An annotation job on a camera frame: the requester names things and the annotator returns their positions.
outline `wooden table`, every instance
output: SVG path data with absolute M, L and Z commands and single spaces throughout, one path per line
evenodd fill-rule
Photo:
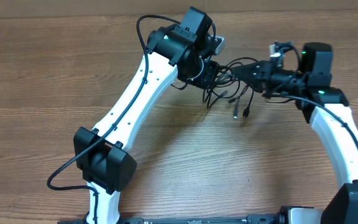
M 346 93 L 358 126 L 358 11 L 210 16 L 227 40 L 221 63 L 268 59 L 274 40 L 333 45 L 332 86 Z M 74 155 L 76 130 L 92 128 L 135 74 L 137 18 L 0 20 L 0 223 L 56 223 L 88 211 L 87 191 L 54 192 L 46 181 Z M 144 37 L 166 24 L 143 22 Z M 295 67 L 294 56 L 286 66 Z M 266 104 L 256 95 L 250 116 L 233 120 L 234 105 L 220 100 L 207 110 L 201 93 L 169 88 L 153 107 L 131 151 L 139 165 L 122 192 L 122 216 L 238 217 L 329 203 L 337 192 L 333 169 L 292 103 Z M 84 180 L 70 166 L 54 184 Z

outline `wooden table surface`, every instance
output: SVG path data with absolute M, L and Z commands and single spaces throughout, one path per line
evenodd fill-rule
M 210 16 L 227 40 L 220 63 L 268 59 L 274 40 L 333 45 L 332 86 L 345 92 L 358 127 L 358 11 Z M 46 181 L 74 155 L 76 130 L 92 128 L 135 74 L 137 18 L 0 20 L 0 223 L 56 223 L 88 211 L 87 191 L 54 192 Z M 144 37 L 166 24 L 142 22 Z M 295 67 L 294 56 L 286 65 Z M 207 110 L 201 94 L 169 88 L 153 107 L 131 151 L 139 165 L 121 194 L 122 216 L 238 217 L 329 203 L 337 192 L 333 169 L 293 103 L 266 104 L 256 95 L 249 117 L 233 120 L 234 105 L 219 100 Z M 54 184 L 84 180 L 70 166 Z

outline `wood grain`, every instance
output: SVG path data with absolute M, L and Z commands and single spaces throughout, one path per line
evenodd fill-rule
M 332 44 L 333 86 L 346 93 L 358 126 L 358 11 L 211 17 L 227 40 L 216 58 L 221 63 L 266 59 L 277 39 L 297 47 Z M 135 74 L 142 56 L 136 19 L 0 20 L 0 223 L 56 223 L 88 211 L 88 192 L 54 192 L 46 180 L 73 156 L 75 131 L 92 128 Z M 142 33 L 146 38 L 163 25 L 147 20 Z M 286 66 L 295 66 L 292 55 Z M 122 215 L 238 217 L 276 212 L 281 205 L 324 208 L 336 193 L 336 179 L 301 112 L 291 104 L 266 104 L 259 95 L 248 118 L 233 120 L 232 110 L 221 100 L 208 111 L 197 88 L 169 88 L 135 140 L 131 155 L 139 165 L 122 193 Z M 55 184 L 83 182 L 71 166 Z
M 0 0 L 0 18 L 358 9 L 358 0 Z

